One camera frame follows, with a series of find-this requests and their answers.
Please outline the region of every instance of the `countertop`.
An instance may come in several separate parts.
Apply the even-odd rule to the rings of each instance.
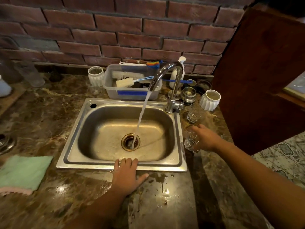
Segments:
[[[56,169],[85,98],[108,98],[105,90],[93,96],[86,76],[65,75],[27,91],[1,116],[0,133],[18,140],[7,158],[54,156],[37,191],[30,196],[0,197],[0,228],[61,228],[111,186],[111,171]],[[163,87],[156,101],[166,101]],[[189,106],[181,111],[184,134]],[[198,106],[202,123],[231,141],[219,107],[213,112]],[[148,180],[126,198],[114,228],[267,228],[262,214],[230,168],[215,153],[186,152],[188,171],[148,172]]]

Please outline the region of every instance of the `sink drain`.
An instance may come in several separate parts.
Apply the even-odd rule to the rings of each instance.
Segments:
[[[122,138],[122,141],[121,141],[121,146],[124,150],[126,151],[134,151],[136,150],[137,148],[139,148],[140,146],[140,138],[139,136],[136,137],[135,139],[135,146],[133,149],[131,149],[132,147],[132,142],[133,142],[133,139],[135,137],[135,134],[134,133],[129,133],[129,134],[126,134],[123,138]]]

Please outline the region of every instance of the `faucet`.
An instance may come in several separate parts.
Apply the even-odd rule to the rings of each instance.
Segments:
[[[175,100],[175,96],[177,94],[180,80],[182,77],[182,71],[183,71],[182,64],[179,61],[161,64],[160,69],[157,71],[156,76],[151,81],[151,83],[148,87],[148,90],[153,92],[155,90],[155,88],[157,87],[157,84],[159,83],[159,81],[162,79],[162,77],[172,68],[177,69],[177,76],[176,76],[175,83],[173,85],[172,94],[171,94],[169,100],[167,101],[167,106],[165,108],[165,112],[167,112],[167,113],[172,113],[174,111],[174,109],[181,110],[183,108],[183,103],[179,103],[179,102],[176,103],[176,100]]]

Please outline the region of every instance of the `cloth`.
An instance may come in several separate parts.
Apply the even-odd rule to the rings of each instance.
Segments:
[[[37,190],[51,163],[52,156],[9,158],[0,170],[0,194],[32,194]]]

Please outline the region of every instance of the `sink rim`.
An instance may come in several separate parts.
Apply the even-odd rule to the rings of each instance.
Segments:
[[[71,130],[69,138],[63,148],[63,151],[56,164],[57,168],[75,168],[75,169],[110,169],[113,170],[114,161],[104,161],[88,158],[84,156],[77,146],[78,136],[86,118],[93,111],[105,106],[130,105],[135,107],[143,106],[143,101],[120,101],[111,99],[86,98],[78,114],[78,117]],[[90,108],[91,104],[97,104],[96,108]],[[163,110],[166,102],[149,101],[147,108],[157,108]],[[174,126],[175,147],[173,152],[166,158],[153,162],[139,162],[137,170],[151,171],[187,171],[185,150],[182,138],[182,129],[179,113],[167,114],[170,116]]]

